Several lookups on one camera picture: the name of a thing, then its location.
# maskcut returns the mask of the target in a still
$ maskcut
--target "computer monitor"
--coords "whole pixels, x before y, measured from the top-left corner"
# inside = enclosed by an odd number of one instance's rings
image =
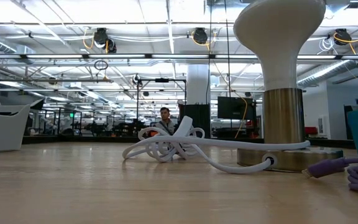
[[[247,103],[246,119],[254,120],[256,118],[256,103],[252,98],[244,98]],[[222,119],[242,119],[246,103],[241,98],[236,97],[218,97],[218,118]]]

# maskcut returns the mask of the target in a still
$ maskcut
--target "man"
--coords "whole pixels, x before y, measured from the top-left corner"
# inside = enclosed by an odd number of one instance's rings
[[[161,114],[161,121],[156,123],[155,126],[157,128],[164,130],[168,134],[173,135],[173,133],[175,132],[175,125],[171,121],[171,119],[169,119],[169,117],[171,117],[171,114],[169,113],[169,109],[166,107],[161,108],[160,114]]]

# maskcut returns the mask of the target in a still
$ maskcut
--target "tangled white cable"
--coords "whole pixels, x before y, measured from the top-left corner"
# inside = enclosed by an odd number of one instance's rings
[[[142,153],[147,153],[150,157],[158,160],[159,162],[168,162],[172,160],[174,155],[178,155],[184,159],[189,159],[191,156],[200,154],[204,157],[205,160],[213,167],[218,170],[228,172],[231,174],[249,174],[257,171],[264,170],[272,165],[270,159],[266,161],[261,161],[260,164],[249,166],[249,167],[229,167],[218,164],[209,158],[198,146],[221,146],[221,147],[234,147],[241,149],[251,149],[251,150],[264,150],[264,151],[282,151],[282,150],[295,150],[303,149],[310,146],[310,142],[302,142],[295,144],[256,144],[249,142],[236,142],[236,141],[222,141],[215,139],[204,139],[205,132],[201,128],[191,129],[191,124],[193,120],[187,116],[183,118],[178,130],[170,136],[167,132],[160,128],[145,128],[139,131],[138,137],[141,140],[140,142],[128,147],[123,153],[122,156],[124,159],[128,159],[134,156],[137,156]],[[156,131],[154,137],[143,138],[143,134],[147,131]],[[196,133],[200,132],[202,134],[201,138],[196,137]],[[131,152],[133,149],[145,146],[145,149],[139,150],[136,152]]]

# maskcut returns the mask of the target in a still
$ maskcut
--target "cable connector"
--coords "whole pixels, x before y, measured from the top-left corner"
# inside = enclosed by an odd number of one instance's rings
[[[302,174],[304,174],[307,178],[320,178],[337,172],[343,172],[344,168],[348,165],[349,164],[345,162],[345,158],[326,159],[309,166],[309,168],[302,171]]]

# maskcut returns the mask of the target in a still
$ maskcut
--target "metal lamp base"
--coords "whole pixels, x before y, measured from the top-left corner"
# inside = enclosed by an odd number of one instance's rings
[[[344,154],[340,149],[326,147],[310,147],[292,151],[237,150],[237,163],[240,166],[256,165],[268,157],[274,160],[274,164],[267,170],[301,172],[324,159],[337,159],[344,157]]]

